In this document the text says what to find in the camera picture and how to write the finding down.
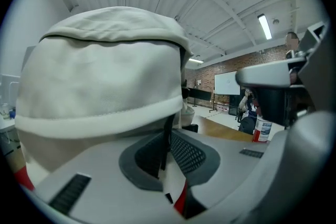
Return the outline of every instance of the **white wall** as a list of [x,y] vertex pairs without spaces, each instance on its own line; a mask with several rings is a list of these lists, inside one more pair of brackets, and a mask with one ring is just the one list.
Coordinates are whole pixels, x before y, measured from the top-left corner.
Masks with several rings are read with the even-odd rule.
[[62,0],[14,0],[0,29],[0,74],[20,76],[26,48],[69,16]]

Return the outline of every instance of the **table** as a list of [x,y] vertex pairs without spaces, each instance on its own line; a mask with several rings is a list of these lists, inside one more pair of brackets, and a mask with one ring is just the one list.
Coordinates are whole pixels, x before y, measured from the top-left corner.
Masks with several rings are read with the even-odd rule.
[[252,135],[221,125],[202,116],[194,116],[192,123],[198,125],[199,134],[237,141],[252,141]]

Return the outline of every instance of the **white cloth cover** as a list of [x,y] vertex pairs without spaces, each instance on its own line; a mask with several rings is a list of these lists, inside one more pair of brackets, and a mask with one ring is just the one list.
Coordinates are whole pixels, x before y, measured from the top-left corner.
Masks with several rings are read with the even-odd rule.
[[17,99],[32,183],[93,145],[162,127],[169,115],[181,126],[181,74],[191,55],[174,19],[137,8],[93,10],[53,26],[25,65]]

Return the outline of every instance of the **brick wall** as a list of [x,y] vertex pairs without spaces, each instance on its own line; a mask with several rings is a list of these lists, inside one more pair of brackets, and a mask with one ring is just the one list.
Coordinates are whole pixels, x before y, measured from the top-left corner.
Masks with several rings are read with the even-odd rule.
[[[246,54],[237,58],[233,58],[224,62],[219,62],[214,65],[200,68],[197,70],[186,69],[186,79],[187,86],[192,88],[196,80],[201,80],[201,85],[197,88],[204,91],[213,92],[215,86],[215,75],[221,73],[227,73],[232,71],[237,71],[241,68],[259,65],[261,63],[273,62],[277,60],[284,60],[288,49],[282,45],[270,49],[266,49],[263,54],[258,52],[253,52],[251,54]],[[196,99],[196,104],[212,107],[211,101],[204,101]],[[188,102],[193,103],[194,99],[189,98]],[[228,103],[228,95],[215,95],[215,103]]]

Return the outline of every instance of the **ceiling light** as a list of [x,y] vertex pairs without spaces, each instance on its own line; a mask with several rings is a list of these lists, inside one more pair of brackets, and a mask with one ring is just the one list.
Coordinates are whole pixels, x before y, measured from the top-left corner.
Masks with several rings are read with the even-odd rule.
[[260,21],[260,24],[261,24],[263,30],[264,30],[266,39],[271,39],[272,38],[272,34],[271,34],[271,31],[269,30],[269,26],[268,26],[268,22],[267,22],[265,14],[259,15],[258,19]]
[[199,62],[199,63],[204,63],[203,61],[196,60],[196,59],[189,59],[189,61],[191,61],[191,62]]

